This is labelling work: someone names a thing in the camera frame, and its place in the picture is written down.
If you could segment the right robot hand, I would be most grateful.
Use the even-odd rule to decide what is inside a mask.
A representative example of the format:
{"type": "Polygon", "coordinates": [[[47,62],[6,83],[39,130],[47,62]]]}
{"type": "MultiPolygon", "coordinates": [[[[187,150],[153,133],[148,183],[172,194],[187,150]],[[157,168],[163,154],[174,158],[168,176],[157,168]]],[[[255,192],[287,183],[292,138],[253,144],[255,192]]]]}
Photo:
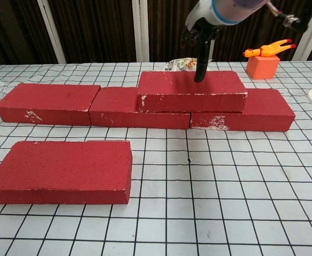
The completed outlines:
{"type": "Polygon", "coordinates": [[[187,42],[193,47],[197,43],[197,64],[194,81],[203,81],[210,57],[211,42],[217,37],[220,27],[210,24],[205,18],[198,19],[191,29],[186,27],[181,35],[181,47],[187,42]]]}

